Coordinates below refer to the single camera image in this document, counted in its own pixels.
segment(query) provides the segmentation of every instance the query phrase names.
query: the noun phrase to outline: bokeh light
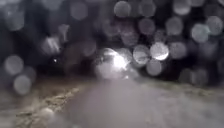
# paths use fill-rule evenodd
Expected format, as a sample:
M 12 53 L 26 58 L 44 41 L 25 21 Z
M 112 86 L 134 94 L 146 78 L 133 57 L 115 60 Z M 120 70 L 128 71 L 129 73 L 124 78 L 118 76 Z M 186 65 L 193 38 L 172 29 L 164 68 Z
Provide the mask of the bokeh light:
M 156 30 L 156 25 L 151 19 L 141 19 L 138 22 L 138 29 L 144 35 L 152 35 Z
M 63 1 L 64 0 L 41 0 L 41 3 L 46 9 L 56 11 L 60 8 Z
M 127 1 L 118 1 L 114 5 L 114 14 L 117 17 L 125 18 L 131 13 L 131 5 Z
M 171 17 L 166 22 L 166 31 L 168 35 L 180 35 L 183 28 L 183 21 L 179 17 Z
M 21 96 L 27 95 L 30 92 L 31 86 L 31 79 L 26 75 L 18 75 L 13 82 L 15 92 Z
M 156 60 L 165 60 L 169 54 L 169 48 L 164 43 L 157 42 L 150 47 L 150 55 Z
M 163 71 L 162 63 L 158 60 L 151 59 L 146 65 L 146 71 L 151 76 L 158 76 Z
M 89 15 L 88 6 L 83 2 L 74 2 L 71 4 L 70 14 L 75 20 L 84 20 Z
M 174 0 L 173 11 L 178 15 L 187 15 L 191 11 L 188 0 Z
M 23 60 L 17 55 L 11 55 L 4 62 L 4 69 L 9 75 L 17 75 L 22 72 L 24 67 Z
M 206 25 L 211 35 L 219 35 L 223 31 L 223 21 L 218 16 L 210 16 L 206 20 Z
M 149 61 L 149 49 L 144 45 L 137 45 L 133 50 L 133 58 L 140 65 L 146 65 Z
M 209 39 L 210 30 L 207 25 L 195 24 L 191 29 L 191 37 L 198 43 L 205 43 Z

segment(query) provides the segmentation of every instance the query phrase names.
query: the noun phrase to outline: wet road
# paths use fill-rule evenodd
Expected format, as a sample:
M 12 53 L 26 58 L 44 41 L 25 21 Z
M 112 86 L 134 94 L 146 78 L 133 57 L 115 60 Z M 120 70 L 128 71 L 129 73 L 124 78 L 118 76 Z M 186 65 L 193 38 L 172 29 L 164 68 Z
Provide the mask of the wet road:
M 68 128 L 223 128 L 224 106 L 150 83 L 117 81 L 89 87 L 67 104 L 62 117 Z

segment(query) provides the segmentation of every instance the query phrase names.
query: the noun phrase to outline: raindrop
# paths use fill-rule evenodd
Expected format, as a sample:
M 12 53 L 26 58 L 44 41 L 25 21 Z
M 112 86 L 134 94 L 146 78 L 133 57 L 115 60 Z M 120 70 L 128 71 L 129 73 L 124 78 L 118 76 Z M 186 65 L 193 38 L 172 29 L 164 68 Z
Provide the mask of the raindrop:
M 168 35 L 180 35 L 183 28 L 183 21 L 179 17 L 172 17 L 166 22 L 166 31 Z
M 191 83 L 192 70 L 191 69 L 183 69 L 179 75 L 179 81 L 181 83 Z
M 144 45 L 137 45 L 133 50 L 133 58 L 140 65 L 146 65 L 149 60 L 149 49 Z
M 109 20 L 105 20 L 102 24 L 103 32 L 107 37 L 115 37 L 119 35 L 119 31 L 116 25 L 113 25 Z
M 125 46 L 133 46 L 138 43 L 139 35 L 136 32 L 121 34 L 122 42 Z
M 57 37 L 47 37 L 42 43 L 42 50 L 48 55 L 60 53 L 60 44 Z
M 31 80 L 32 83 L 35 82 L 36 77 L 37 77 L 37 73 L 35 71 L 34 68 L 32 67 L 25 67 L 23 74 L 26 75 L 27 77 L 29 77 L 29 79 Z
M 40 110 L 39 116 L 42 118 L 42 120 L 46 121 L 46 120 L 53 119 L 55 114 L 54 114 L 54 111 L 52 109 L 43 108 L 42 110 Z
M 68 29 L 70 28 L 69 25 L 67 24 L 62 24 L 58 27 L 58 31 L 60 33 L 60 35 L 62 36 L 63 38 L 63 42 L 67 42 L 68 39 L 67 39 L 67 33 L 68 33 Z
M 117 17 L 125 18 L 131 13 L 131 5 L 127 1 L 118 1 L 114 6 L 114 14 Z
M 213 60 L 216 58 L 216 53 L 218 51 L 217 42 L 206 42 L 199 44 L 199 54 L 205 59 Z
M 163 29 L 156 30 L 154 34 L 154 41 L 155 42 L 166 42 L 166 31 Z
M 153 44 L 150 48 L 150 55 L 152 58 L 162 61 L 168 58 L 169 56 L 169 49 L 168 46 L 164 43 L 157 42 Z
M 83 2 L 74 2 L 70 7 L 70 13 L 74 19 L 84 20 L 88 16 L 88 7 Z
M 25 25 L 24 12 L 15 12 L 12 15 L 5 17 L 5 22 L 10 31 L 18 31 Z
M 22 72 L 24 67 L 23 60 L 17 56 L 9 56 L 4 62 L 4 69 L 9 75 L 17 75 Z
M 163 66 L 160 61 L 151 59 L 146 65 L 146 70 L 150 76 L 158 76 L 162 73 Z
M 156 25 L 153 20 L 144 18 L 138 22 L 138 28 L 142 34 L 152 35 L 156 30 Z
M 41 0 L 43 6 L 50 11 L 58 10 L 63 1 L 64 0 Z
M 191 37 L 198 43 L 205 43 L 209 39 L 209 28 L 204 24 L 195 24 L 191 29 Z
M 118 50 L 118 53 L 125 59 L 125 62 L 127 64 L 130 64 L 132 62 L 133 56 L 129 49 L 121 48 Z
M 192 7 L 201 7 L 205 3 L 205 0 L 188 0 L 188 1 Z
M 183 59 L 187 56 L 187 47 L 182 42 L 173 42 L 169 46 L 170 56 L 173 59 Z
M 97 43 L 94 40 L 86 41 L 83 45 L 83 55 L 85 57 L 92 56 L 97 50 Z
M 15 78 L 13 87 L 17 94 L 26 95 L 30 92 L 31 89 L 31 80 L 26 75 L 19 75 Z
M 223 21 L 218 16 L 210 16 L 206 20 L 206 25 L 211 35 L 219 35 L 223 30 Z
M 187 15 L 191 11 L 191 6 L 187 0 L 174 0 L 173 11 L 178 15 Z
M 193 72 L 191 82 L 195 86 L 204 86 L 208 84 L 209 75 L 205 69 L 198 69 Z
M 150 1 L 142 0 L 139 3 L 138 10 L 140 15 L 149 18 L 155 15 L 156 5 L 151 0 Z

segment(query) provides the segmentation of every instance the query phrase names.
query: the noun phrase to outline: road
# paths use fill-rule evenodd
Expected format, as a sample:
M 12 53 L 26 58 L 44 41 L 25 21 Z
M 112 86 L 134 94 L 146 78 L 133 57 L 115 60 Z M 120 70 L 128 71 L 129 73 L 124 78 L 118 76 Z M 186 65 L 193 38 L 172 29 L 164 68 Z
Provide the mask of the road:
M 72 98 L 60 119 L 49 127 L 224 127 L 224 104 L 221 101 L 194 98 L 152 84 L 132 80 L 97 83 Z

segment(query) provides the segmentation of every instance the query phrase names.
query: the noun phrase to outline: bright light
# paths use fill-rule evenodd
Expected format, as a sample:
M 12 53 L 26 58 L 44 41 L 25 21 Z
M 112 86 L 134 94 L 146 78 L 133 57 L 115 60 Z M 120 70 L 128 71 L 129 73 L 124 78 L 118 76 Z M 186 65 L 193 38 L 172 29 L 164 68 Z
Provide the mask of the bright light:
M 115 55 L 114 59 L 113 59 L 113 65 L 114 65 L 115 68 L 125 69 L 127 63 L 126 63 L 125 59 L 122 56 Z
M 54 59 L 54 62 L 57 63 L 57 59 Z

